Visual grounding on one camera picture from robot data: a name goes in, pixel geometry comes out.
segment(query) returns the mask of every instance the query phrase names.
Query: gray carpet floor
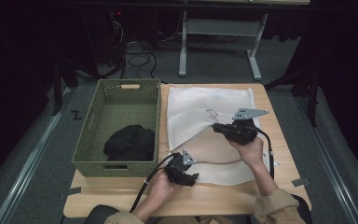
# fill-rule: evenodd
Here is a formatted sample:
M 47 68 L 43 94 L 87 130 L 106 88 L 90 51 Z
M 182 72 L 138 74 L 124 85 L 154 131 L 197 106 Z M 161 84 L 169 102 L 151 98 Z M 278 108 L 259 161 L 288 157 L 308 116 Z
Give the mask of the gray carpet floor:
M 141 43 L 145 50 L 155 53 L 157 66 L 153 76 L 167 83 L 252 83 L 250 66 L 245 58 L 246 45 L 251 45 L 249 39 L 228 41 L 226 37 L 216 37 L 219 41 L 211 43 L 203 49 L 201 41 L 191 42 L 194 48 L 188 50 L 187 76 L 179 77 L 178 61 L 179 46 L 164 46 L 153 49 Z M 263 79 L 262 84 L 281 77 L 296 49 L 298 40 L 279 42 L 278 39 L 262 40 L 256 54 L 257 62 Z M 133 58 L 133 63 L 143 63 L 145 57 Z M 101 71 L 108 69 L 103 64 Z M 139 69 L 127 65 L 126 78 L 150 77 L 152 63 Z M 69 189 L 75 171 L 71 163 L 76 142 L 90 105 L 96 82 L 80 79 L 76 89 L 71 90 L 68 103 L 62 108 L 62 116 L 46 143 L 42 160 L 34 172 L 33 178 L 21 195 L 17 208 L 12 213 L 9 223 L 60 223 L 65 199 L 60 197 Z M 312 203 L 311 215 L 313 223 L 351 223 L 347 217 L 342 202 L 337 196 L 332 180 L 326 172 L 321 159 L 318 144 L 312 136 L 312 129 L 303 116 L 298 105 L 306 99 L 294 98 L 290 86 L 281 86 L 268 92 L 283 134 L 294 157 L 301 177 L 306 177 L 310 183 L 306 186 Z M 358 162 L 342 137 L 339 128 L 331 115 L 328 104 L 319 91 L 317 106 L 316 130 L 321 134 L 328 147 L 335 165 L 350 192 L 355 205 L 358 207 Z M 35 149 L 39 139 L 52 119 L 52 101 L 45 111 L 29 128 L 20 140 L 7 161 L 0 170 L 0 207 L 16 181 L 22 166 Z M 243 223 L 243 217 L 231 217 L 236 223 Z M 63 223 L 83 223 L 82 218 L 65 218 Z

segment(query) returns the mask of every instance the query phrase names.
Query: white metal stand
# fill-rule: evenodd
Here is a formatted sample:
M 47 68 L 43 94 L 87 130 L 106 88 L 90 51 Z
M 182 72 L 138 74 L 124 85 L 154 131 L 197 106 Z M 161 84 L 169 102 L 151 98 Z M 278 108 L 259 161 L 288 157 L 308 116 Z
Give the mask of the white metal stand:
M 187 12 L 183 13 L 182 47 L 179 61 L 179 77 L 186 76 L 187 64 L 187 34 L 198 35 L 237 35 L 253 36 L 255 43 L 252 49 L 247 49 L 247 57 L 256 80 L 261 80 L 255 53 L 260 43 L 261 35 L 266 26 L 268 14 L 264 14 L 261 21 L 220 21 L 220 20 L 199 20 L 187 19 Z

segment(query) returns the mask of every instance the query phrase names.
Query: hand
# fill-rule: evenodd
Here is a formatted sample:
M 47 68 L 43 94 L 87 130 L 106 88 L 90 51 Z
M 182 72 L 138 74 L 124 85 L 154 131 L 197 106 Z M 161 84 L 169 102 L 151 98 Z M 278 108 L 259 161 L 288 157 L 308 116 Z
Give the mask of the hand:
M 248 165 L 251 169 L 257 165 L 263 165 L 263 140 L 256 137 L 253 142 L 250 142 L 246 145 L 241 145 L 236 142 L 228 140 L 228 142 L 238 150 L 240 153 L 241 159 Z
M 143 222 L 166 203 L 173 194 L 180 189 L 175 183 L 171 183 L 164 170 L 158 170 L 149 184 L 149 195 L 141 202 L 132 213 Z

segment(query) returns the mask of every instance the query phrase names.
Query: person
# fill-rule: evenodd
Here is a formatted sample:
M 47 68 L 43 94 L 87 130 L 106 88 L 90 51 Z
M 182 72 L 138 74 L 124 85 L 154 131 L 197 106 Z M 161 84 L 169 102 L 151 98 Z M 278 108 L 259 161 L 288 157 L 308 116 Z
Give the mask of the person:
M 260 193 L 255 201 L 255 219 L 259 223 L 270 224 L 305 223 L 297 211 L 298 201 L 288 192 L 279 189 L 269 175 L 269 171 L 263 162 L 263 140 L 257 137 L 253 142 L 246 145 L 240 145 L 230 140 L 228 142 L 238 150 L 241 159 L 250 167 L 255 176 L 255 182 Z M 108 217 L 105 224 L 146 223 L 152 214 L 182 187 L 171 183 L 162 169 L 156 173 L 150 184 L 151 189 L 147 198 L 131 213 L 117 212 Z

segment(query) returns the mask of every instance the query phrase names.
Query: sleeve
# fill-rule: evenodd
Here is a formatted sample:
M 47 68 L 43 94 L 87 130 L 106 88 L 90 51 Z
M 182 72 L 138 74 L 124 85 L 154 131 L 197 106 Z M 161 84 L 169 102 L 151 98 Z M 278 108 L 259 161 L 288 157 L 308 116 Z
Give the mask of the sleeve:
M 144 224 L 138 217 L 128 212 L 117 212 L 108 217 L 104 224 Z
M 255 218 L 258 223 L 290 224 L 305 223 L 297 212 L 298 201 L 283 189 L 255 201 Z

